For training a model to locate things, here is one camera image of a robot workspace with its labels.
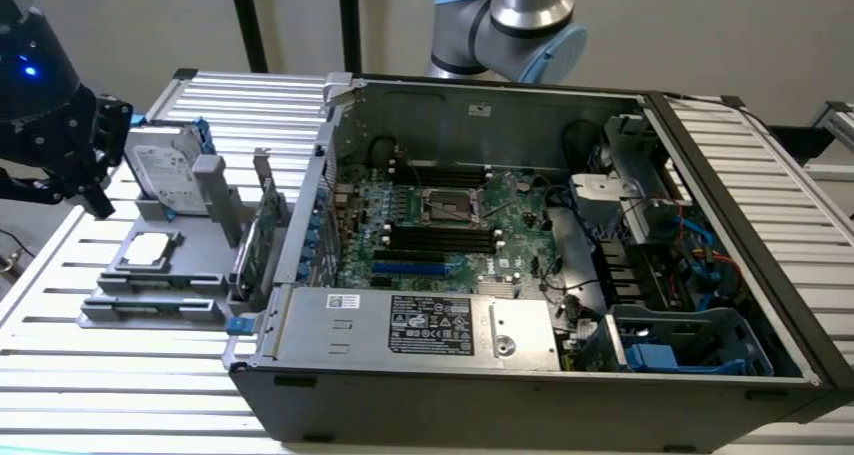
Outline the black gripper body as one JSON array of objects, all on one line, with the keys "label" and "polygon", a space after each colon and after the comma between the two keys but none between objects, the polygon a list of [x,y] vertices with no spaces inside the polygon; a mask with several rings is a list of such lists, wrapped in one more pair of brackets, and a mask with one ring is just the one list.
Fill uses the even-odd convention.
[{"label": "black gripper body", "polygon": [[46,17],[29,8],[1,25],[1,158],[76,183],[97,178],[93,112]]}]

